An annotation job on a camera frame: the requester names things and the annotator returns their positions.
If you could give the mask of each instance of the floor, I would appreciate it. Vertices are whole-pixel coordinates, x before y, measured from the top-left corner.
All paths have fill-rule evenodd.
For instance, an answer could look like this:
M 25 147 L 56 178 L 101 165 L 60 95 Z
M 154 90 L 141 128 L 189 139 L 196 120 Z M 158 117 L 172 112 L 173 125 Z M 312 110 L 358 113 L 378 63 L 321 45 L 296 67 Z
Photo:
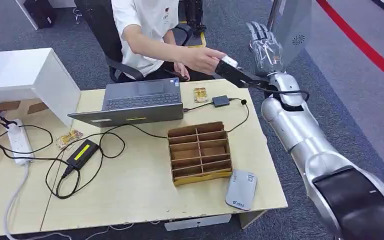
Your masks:
M 330 0 L 332 7 L 384 57 L 384 11 L 371 0 Z M 384 162 L 384 72 L 312 5 L 307 52 Z
M 52 47 L 82 90 L 104 88 L 111 82 L 94 36 L 84 22 L 75 24 L 69 9 L 58 11 L 59 20 L 53 28 L 34 31 L 26 19 L 14 14 L 17 7 L 14 1 L 2 1 L 6 4 L 0 4 L 0 51 Z M 370 0 L 329 2 L 384 56 L 382 9 Z M 357 4 L 361 10 L 352 11 Z M 207 46 L 226 52 L 242 66 L 252 66 L 252 56 L 245 50 L 249 39 L 245 22 L 267 22 L 270 7 L 269 0 L 205 0 Z M 288 66 L 288 72 L 302 89 L 311 93 L 308 105 L 329 141 L 344 156 L 384 181 L 384 73 L 353 46 L 317 3 L 312 7 L 312 40 Z M 250 93 L 259 112 L 264 96 L 254 89 Z M 240 229 L 234 217 L 227 224 L 174 232 L 166 232 L 161 223 L 141 223 L 125 231 L 111 230 L 94 239 L 332 239 L 308 201 L 292 159 L 261 115 L 259 119 L 288 208 L 267 212 L 246 230 Z M 85 239 L 105 229 L 75 229 L 64 233 L 74 239 Z M 23 234 L 17 238 L 38 235 Z

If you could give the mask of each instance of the robot finger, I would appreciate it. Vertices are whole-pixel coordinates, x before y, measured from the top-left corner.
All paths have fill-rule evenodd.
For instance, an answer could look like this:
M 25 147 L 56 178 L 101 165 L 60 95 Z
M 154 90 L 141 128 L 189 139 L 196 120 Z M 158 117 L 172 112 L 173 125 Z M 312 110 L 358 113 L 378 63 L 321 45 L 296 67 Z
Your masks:
M 252 41 L 256 41 L 256 40 L 260 40 L 259 36 L 257 35 L 256 29 L 254 28 L 254 26 L 251 25 L 251 23 L 249 23 L 249 22 L 246 23 L 246 26 L 248 27 L 249 33 L 251 34 L 251 42 Z
M 264 35 L 269 39 L 270 38 L 269 33 L 271 32 L 267 29 L 266 25 L 260 23 L 259 26 L 260 28 L 262 28 Z
M 276 40 L 276 37 L 275 35 L 273 34 L 273 32 L 269 31 L 267 33 L 267 36 L 268 36 L 268 39 L 271 39 L 275 44 L 278 44 L 278 41 Z
M 259 39 L 260 40 L 266 39 L 267 35 L 266 35 L 265 31 L 263 30 L 263 28 L 261 28 L 260 24 L 256 21 L 252 21 L 251 23 L 254 26 L 254 28 L 256 29 L 257 35 L 259 36 Z

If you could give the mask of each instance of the laptop keyboard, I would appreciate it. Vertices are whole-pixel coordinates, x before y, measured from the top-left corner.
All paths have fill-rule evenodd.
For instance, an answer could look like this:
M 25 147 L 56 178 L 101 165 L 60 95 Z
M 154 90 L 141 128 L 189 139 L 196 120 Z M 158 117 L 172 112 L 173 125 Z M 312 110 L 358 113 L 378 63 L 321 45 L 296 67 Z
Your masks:
M 178 93 L 164 93 L 148 96 L 136 96 L 120 99 L 108 100 L 106 106 L 108 110 L 137 108 L 153 105 L 164 105 L 179 102 Z

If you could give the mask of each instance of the red line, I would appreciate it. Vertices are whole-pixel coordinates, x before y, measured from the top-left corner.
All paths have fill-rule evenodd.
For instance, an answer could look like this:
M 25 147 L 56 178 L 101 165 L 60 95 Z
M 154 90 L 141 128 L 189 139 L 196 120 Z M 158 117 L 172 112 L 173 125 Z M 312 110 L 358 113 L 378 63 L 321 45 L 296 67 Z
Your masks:
M 376 52 L 350 25 L 329 5 L 326 0 L 316 0 L 345 35 L 384 72 L 384 58 Z

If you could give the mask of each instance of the white t-shirt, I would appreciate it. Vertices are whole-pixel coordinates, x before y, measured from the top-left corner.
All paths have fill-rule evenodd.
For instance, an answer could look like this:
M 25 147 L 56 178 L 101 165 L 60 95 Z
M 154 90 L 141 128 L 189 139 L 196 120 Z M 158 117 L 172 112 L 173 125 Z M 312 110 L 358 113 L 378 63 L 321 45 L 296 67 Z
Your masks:
M 164 61 L 134 54 L 123 31 L 129 25 L 139 25 L 142 33 L 164 42 L 168 30 L 179 24 L 179 0 L 112 0 L 115 25 L 121 39 L 123 64 L 139 70 L 144 76 L 157 70 Z

